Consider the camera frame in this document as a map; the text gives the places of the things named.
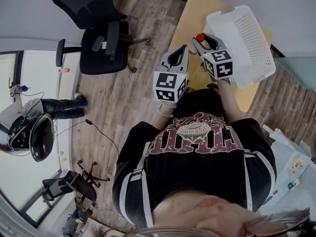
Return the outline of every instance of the white plastic basket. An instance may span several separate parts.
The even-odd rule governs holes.
[[[266,38],[246,5],[217,11],[207,16],[204,33],[223,40],[234,59],[234,78],[239,88],[247,88],[276,71]]]

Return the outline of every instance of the black t-shirt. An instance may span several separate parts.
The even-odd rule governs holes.
[[[258,122],[247,118],[226,124],[220,96],[212,89],[184,95],[173,114],[162,132],[145,122],[131,129],[117,161],[113,186],[117,210],[124,177],[136,169],[145,143],[153,141],[144,164],[152,211],[181,190],[218,196],[256,211],[276,178],[275,159]],[[245,158],[249,151],[260,157]],[[129,187],[125,201],[128,217],[139,227],[144,226],[138,216],[141,192],[141,182]]]

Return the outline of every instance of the eyeglasses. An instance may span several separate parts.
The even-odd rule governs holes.
[[[245,237],[312,236],[316,222],[309,221],[310,210],[295,210],[261,216],[244,224]],[[221,237],[216,233],[193,228],[157,227],[136,229],[124,237]]]

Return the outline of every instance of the chair armrest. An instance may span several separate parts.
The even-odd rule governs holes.
[[[81,47],[65,47],[65,39],[62,39],[58,42],[57,51],[56,51],[56,67],[63,66],[63,59],[65,53],[76,53],[81,51]]]
[[[109,23],[106,55],[114,54],[119,41],[119,21]]]

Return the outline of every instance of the black helmet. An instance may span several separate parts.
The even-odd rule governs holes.
[[[31,151],[35,161],[48,157],[55,140],[54,124],[49,114],[31,120],[20,116],[11,126],[8,145],[14,151]]]

